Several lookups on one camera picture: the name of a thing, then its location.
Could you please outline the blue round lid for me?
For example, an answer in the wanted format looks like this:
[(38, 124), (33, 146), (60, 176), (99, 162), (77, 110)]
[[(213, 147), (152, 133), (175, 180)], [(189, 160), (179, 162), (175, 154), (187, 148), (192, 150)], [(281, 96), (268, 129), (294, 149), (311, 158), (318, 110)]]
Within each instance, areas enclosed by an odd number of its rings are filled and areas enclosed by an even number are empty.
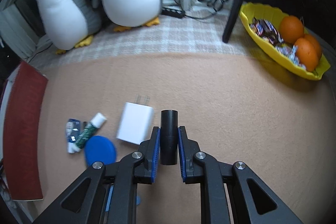
[(114, 144), (104, 136), (93, 136), (85, 144), (84, 156), (87, 166), (100, 161), (105, 165), (113, 164), (117, 159)]

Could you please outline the orange fruit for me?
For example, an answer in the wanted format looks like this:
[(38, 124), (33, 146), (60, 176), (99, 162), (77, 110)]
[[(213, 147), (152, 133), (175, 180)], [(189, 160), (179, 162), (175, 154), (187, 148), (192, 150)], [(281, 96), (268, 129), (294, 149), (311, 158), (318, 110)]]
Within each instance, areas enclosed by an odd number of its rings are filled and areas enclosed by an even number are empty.
[(294, 46), (297, 47), (295, 55), (301, 64), (305, 65), (308, 72), (312, 72), (319, 64), (319, 58), (314, 45), (305, 38), (299, 38)]
[(314, 49), (317, 53), (318, 59), (320, 60), (321, 57), (322, 57), (322, 47), (321, 47), (320, 43), (318, 42), (318, 40), (311, 34), (305, 34), (304, 38), (306, 40), (308, 40), (313, 45), (313, 47), (314, 47)]
[(284, 42), (294, 44), (304, 36), (304, 26), (296, 16), (286, 16), (282, 19), (278, 31)]

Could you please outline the orange fruit front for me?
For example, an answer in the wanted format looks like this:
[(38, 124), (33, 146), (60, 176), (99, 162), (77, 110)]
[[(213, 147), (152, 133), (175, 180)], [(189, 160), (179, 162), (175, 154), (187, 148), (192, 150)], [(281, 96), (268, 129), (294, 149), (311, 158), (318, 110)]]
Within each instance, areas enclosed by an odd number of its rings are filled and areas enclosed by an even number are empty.
[(297, 47), (295, 55), (301, 64), (305, 65), (308, 72), (312, 72), (319, 64), (319, 58), (314, 45), (305, 38), (299, 38), (294, 46)]

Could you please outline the black cylinder lipstick tube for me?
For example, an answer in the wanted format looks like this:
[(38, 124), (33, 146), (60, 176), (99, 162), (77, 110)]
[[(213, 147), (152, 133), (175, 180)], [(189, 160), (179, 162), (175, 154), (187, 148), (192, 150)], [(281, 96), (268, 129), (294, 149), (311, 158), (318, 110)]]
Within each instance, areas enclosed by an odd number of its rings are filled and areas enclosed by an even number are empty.
[(161, 111), (160, 161), (162, 165), (177, 164), (178, 149), (178, 112)]

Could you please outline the orange fruit right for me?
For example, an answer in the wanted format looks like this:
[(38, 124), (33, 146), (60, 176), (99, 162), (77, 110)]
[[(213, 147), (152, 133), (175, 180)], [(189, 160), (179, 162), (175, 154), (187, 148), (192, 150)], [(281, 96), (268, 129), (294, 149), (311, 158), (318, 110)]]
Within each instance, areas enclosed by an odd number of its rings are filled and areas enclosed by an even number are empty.
[(320, 43), (318, 42), (318, 40), (311, 34), (305, 34), (304, 38), (306, 40), (308, 40), (313, 45), (313, 47), (314, 47), (314, 49), (317, 53), (318, 59), (320, 60), (321, 57), (322, 57), (322, 47), (321, 47)]

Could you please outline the checked white cloth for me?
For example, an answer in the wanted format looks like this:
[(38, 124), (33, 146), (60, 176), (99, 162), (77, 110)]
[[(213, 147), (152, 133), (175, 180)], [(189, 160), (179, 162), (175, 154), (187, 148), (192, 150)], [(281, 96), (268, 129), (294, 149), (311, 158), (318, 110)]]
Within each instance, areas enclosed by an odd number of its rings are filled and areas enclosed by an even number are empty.
[(256, 47), (240, 20), (235, 23), (228, 43), (222, 41), (231, 2), (210, 16), (210, 8), (196, 5), (183, 19), (160, 16), (160, 24), (115, 32), (111, 24), (98, 32), (91, 45), (56, 55), (53, 45), (38, 51), (29, 63), (38, 69), (59, 67), (103, 57), (146, 53), (224, 53), (250, 55)]

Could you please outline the blue plastic phone stand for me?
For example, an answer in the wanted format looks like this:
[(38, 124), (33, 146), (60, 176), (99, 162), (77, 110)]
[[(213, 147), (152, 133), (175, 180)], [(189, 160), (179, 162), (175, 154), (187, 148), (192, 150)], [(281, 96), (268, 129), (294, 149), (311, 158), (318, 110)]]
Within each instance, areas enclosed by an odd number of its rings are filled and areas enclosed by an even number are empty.
[[(108, 212), (110, 210), (110, 203), (111, 203), (111, 199), (112, 199), (113, 188), (114, 188), (114, 185), (111, 185), (109, 193), (108, 193), (108, 199), (107, 199), (107, 202), (106, 202), (105, 212)], [(136, 197), (136, 205), (139, 205), (140, 203), (141, 203), (141, 198), (140, 198), (140, 196), (137, 196)]]

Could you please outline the blue correction tape dispenser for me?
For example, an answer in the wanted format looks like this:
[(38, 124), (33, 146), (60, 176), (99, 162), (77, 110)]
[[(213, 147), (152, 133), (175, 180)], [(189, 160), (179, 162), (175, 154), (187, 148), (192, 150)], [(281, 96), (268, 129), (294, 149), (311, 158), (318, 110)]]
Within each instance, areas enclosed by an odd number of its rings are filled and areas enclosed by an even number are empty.
[(65, 130), (68, 153), (76, 153), (80, 151), (80, 149), (75, 145), (80, 133), (81, 133), (81, 122), (79, 120), (70, 118), (66, 123), (66, 130)]

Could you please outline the green white lip balm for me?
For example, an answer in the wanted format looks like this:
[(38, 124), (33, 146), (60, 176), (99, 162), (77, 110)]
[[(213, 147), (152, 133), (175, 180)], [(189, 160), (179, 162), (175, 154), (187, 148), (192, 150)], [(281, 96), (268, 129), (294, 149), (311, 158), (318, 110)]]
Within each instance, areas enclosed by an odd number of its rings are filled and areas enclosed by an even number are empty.
[(86, 142), (96, 133), (98, 129), (106, 122), (106, 117), (97, 113), (84, 127), (83, 131), (79, 134), (78, 139), (74, 144), (74, 150), (80, 151), (85, 147)]

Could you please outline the orange fruit rear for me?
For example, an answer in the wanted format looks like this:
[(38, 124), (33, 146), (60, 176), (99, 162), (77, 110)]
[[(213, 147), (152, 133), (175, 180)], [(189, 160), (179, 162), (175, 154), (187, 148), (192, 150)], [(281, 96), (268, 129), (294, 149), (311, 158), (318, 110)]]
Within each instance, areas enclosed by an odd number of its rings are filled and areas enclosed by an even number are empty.
[(294, 44), (304, 36), (304, 26), (296, 16), (286, 16), (282, 19), (278, 31), (284, 42)]

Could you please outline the white usb charger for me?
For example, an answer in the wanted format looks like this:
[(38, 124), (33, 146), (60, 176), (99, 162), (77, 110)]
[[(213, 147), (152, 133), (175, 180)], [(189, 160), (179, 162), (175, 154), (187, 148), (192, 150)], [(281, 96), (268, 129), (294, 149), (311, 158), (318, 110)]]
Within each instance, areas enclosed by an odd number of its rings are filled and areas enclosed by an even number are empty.
[(147, 139), (154, 109), (149, 106), (149, 96), (145, 96), (143, 103), (140, 99), (137, 94), (135, 102), (125, 103), (116, 135), (118, 140), (140, 145)]

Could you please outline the red white cardboard box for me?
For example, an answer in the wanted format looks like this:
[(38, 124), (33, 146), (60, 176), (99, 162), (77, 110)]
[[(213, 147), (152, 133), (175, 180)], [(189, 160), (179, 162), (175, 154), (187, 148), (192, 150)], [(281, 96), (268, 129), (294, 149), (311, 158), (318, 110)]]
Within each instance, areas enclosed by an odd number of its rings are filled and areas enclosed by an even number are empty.
[(16, 201), (42, 200), (38, 169), (38, 130), (48, 79), (22, 61), (5, 111), (3, 164), (7, 187)]

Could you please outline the large plush penguin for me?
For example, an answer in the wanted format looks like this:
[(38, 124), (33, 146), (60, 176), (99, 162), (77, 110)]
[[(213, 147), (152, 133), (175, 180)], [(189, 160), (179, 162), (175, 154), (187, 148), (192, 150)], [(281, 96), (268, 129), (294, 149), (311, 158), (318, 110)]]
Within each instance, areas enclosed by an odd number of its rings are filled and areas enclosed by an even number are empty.
[(47, 37), (62, 55), (88, 46), (102, 27), (100, 0), (36, 0)]

